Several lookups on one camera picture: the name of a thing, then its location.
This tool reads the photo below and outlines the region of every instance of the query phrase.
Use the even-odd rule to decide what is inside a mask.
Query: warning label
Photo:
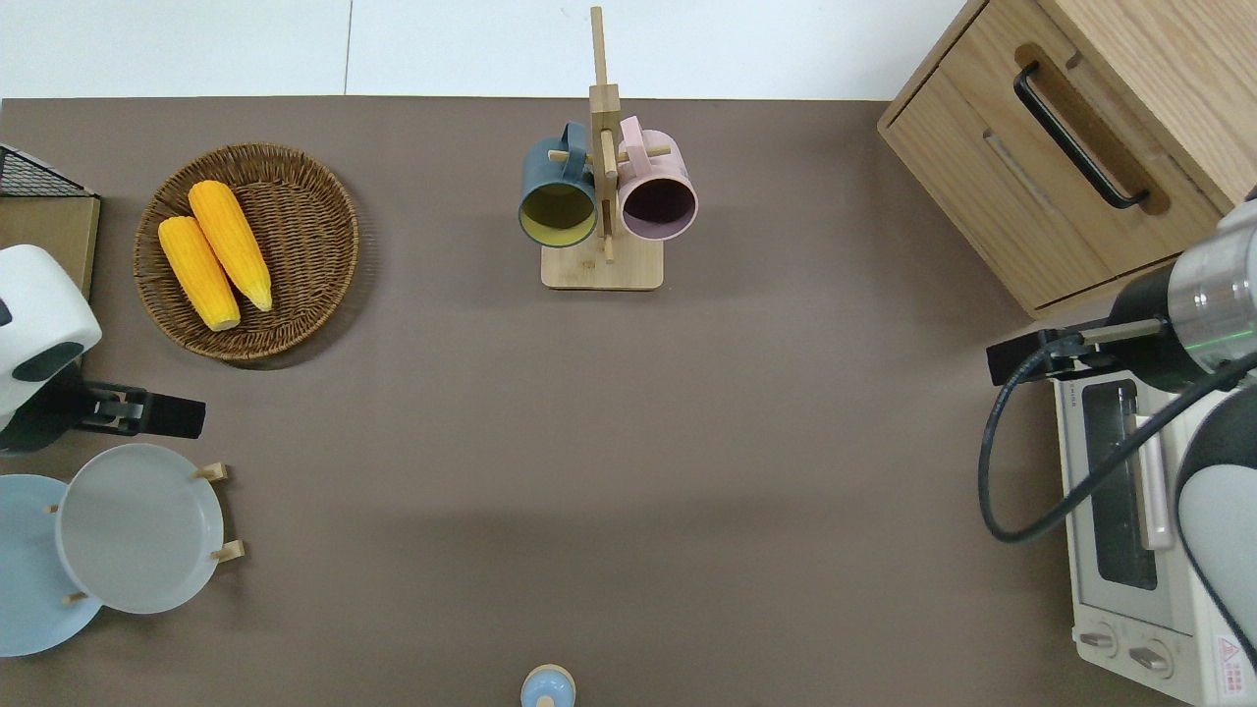
[[[1223,697],[1243,697],[1248,691],[1244,684],[1244,654],[1239,642],[1233,635],[1217,637],[1218,693]]]

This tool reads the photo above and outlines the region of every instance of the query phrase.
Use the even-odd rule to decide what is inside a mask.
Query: mug handle
[[[559,141],[567,152],[567,162],[563,164],[563,179],[566,181],[581,181],[587,155],[585,148],[585,126],[569,121],[567,127],[563,128],[563,137]]]
[[[650,155],[646,153],[646,137],[641,133],[641,121],[637,116],[628,116],[620,121],[620,131],[625,135],[625,152],[628,153],[628,164],[636,176],[650,174]]]

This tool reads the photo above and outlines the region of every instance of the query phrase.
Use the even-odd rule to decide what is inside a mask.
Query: oven door
[[[1065,478],[1077,486],[1169,396],[1130,374],[1062,382],[1061,434]],[[1182,565],[1170,522],[1166,488],[1173,488],[1180,445],[1165,449],[1161,435],[1117,468],[1072,513],[1075,591],[1080,604],[1155,624],[1182,634],[1194,632],[1190,611],[1170,572]]]

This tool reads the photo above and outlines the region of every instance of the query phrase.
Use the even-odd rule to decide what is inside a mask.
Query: black cable
[[[1116,470],[1131,454],[1135,453],[1145,442],[1153,438],[1154,434],[1168,425],[1174,418],[1183,414],[1184,410],[1190,408],[1198,400],[1205,395],[1213,392],[1214,390],[1228,390],[1234,387],[1243,376],[1257,369],[1257,351],[1242,356],[1234,361],[1227,362],[1219,366],[1217,371],[1207,375],[1205,377],[1193,382],[1182,395],[1172,400],[1165,408],[1160,409],[1155,415],[1149,418],[1143,426],[1136,429],[1134,434],[1121,440],[1107,457],[1104,458],[1099,464],[1091,469],[1091,473],[1082,479],[1079,486],[1073,487],[1070,493],[1065,496],[1056,506],[1052,506],[1047,513],[1043,513],[1041,518],[1033,523],[1026,526],[1019,531],[1006,530],[996,521],[996,516],[991,509],[991,449],[996,440],[996,428],[999,425],[999,416],[1004,411],[1004,406],[1008,405],[1008,399],[1012,396],[1013,389],[1021,384],[1026,376],[1029,375],[1040,364],[1042,364],[1047,357],[1053,353],[1066,350],[1068,347],[1077,346],[1082,342],[1082,335],[1073,333],[1065,336],[1062,338],[1050,341],[1045,343],[1038,351],[1033,352],[1022,361],[1021,366],[1013,371],[1013,375],[1004,382],[1003,387],[999,389],[999,394],[996,396],[996,404],[991,409],[991,416],[987,418],[987,426],[982,433],[982,449],[978,453],[978,506],[982,508],[982,520],[987,523],[987,530],[991,535],[1001,542],[1028,542],[1036,540],[1047,531],[1055,528],[1066,516],[1070,515],[1080,503],[1082,503],[1089,496],[1095,493],[1096,487],[1099,487],[1109,474]]]

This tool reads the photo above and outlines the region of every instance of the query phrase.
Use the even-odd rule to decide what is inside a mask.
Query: dark green mug
[[[551,151],[567,160],[551,160]],[[519,225],[548,248],[576,245],[593,233],[597,221],[593,171],[586,160],[585,126],[567,123],[562,137],[547,137],[524,157],[524,189],[519,198]]]

